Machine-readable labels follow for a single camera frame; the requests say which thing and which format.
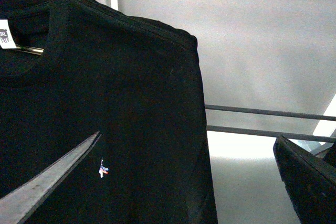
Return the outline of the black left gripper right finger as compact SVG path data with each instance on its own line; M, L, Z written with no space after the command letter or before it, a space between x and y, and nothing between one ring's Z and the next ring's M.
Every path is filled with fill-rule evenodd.
M319 158L279 136L273 151L301 223L335 223L335 145Z

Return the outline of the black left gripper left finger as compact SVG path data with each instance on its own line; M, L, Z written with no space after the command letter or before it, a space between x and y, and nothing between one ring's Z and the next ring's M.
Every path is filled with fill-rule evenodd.
M25 223L86 158L101 138L97 131L34 178L1 198L1 223Z

